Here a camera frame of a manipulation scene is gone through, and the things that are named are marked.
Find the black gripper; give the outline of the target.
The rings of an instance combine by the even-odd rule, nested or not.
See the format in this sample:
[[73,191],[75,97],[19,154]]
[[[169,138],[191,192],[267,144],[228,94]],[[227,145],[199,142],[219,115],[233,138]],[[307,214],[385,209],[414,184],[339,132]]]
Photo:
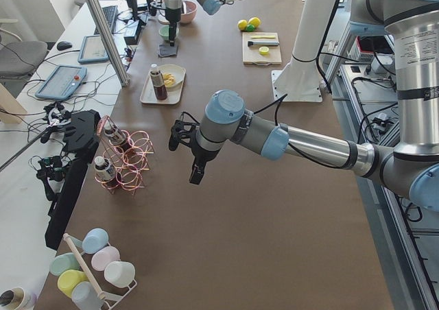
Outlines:
[[181,17],[181,8],[167,8],[164,3],[153,1],[150,4],[150,13],[153,14],[157,11],[163,11],[166,20],[169,22],[168,39],[170,46],[174,47],[176,45],[176,32]]
[[189,182],[200,184],[204,177],[206,164],[213,160],[219,150],[207,150],[203,148],[196,139],[196,132],[199,130],[200,122],[190,113],[182,111],[174,125],[171,127],[171,136],[168,147],[170,151],[175,151],[179,144],[186,145],[194,155]]

